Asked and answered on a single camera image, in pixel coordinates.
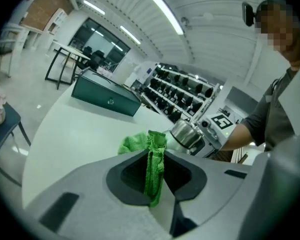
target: person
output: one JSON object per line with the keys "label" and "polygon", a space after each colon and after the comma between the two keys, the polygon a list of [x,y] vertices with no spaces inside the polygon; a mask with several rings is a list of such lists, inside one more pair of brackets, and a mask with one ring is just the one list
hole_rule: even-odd
{"label": "person", "polygon": [[239,149],[251,142],[257,146],[265,143],[264,151],[271,151],[295,134],[278,98],[300,69],[300,24],[291,6],[279,0],[263,1],[254,17],[256,30],[267,35],[290,68],[265,91],[254,112],[235,127],[223,151]]}

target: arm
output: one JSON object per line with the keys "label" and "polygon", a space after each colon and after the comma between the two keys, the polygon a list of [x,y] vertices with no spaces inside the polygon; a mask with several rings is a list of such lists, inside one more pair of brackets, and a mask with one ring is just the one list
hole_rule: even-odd
{"label": "arm", "polygon": [[254,139],[252,138],[248,128],[244,124],[240,123],[234,128],[232,134],[230,135],[224,146],[221,148],[221,150],[236,150],[248,145],[253,141]]}
{"label": "arm", "polygon": [[266,90],[254,112],[249,115],[243,123],[238,124],[234,128],[221,150],[236,150],[253,141],[257,146],[265,142],[266,122],[270,106],[270,102],[266,97],[271,95],[272,85]]}

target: ceiling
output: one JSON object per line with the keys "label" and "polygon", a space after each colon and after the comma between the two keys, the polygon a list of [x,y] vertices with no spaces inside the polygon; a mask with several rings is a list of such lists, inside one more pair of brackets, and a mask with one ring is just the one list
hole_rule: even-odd
{"label": "ceiling", "polygon": [[249,74],[257,37],[254,28],[242,20],[242,2],[256,8],[262,0],[164,0],[182,23],[184,35],[175,32],[152,0],[87,0],[105,15],[83,4],[83,0],[76,1],[79,8],[95,15],[96,21],[106,21],[120,34],[126,35],[121,25],[128,29],[141,41],[140,45],[132,41],[131,48],[147,60],[223,81],[230,76],[244,80]]}

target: gray shirt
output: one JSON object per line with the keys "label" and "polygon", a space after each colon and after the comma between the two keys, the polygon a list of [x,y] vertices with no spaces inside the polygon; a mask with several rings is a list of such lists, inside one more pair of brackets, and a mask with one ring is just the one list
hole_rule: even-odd
{"label": "gray shirt", "polygon": [[278,98],[296,73],[288,68],[275,87],[272,84],[266,90],[254,112],[242,123],[250,131],[257,146],[265,143],[264,151],[272,150],[278,143],[295,134]]}

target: metal pot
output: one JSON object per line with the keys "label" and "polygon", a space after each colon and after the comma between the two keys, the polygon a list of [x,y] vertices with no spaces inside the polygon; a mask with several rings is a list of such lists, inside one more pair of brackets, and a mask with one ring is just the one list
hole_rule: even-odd
{"label": "metal pot", "polygon": [[202,135],[196,126],[183,119],[176,122],[170,133],[179,144],[187,149],[191,149],[202,139]]}

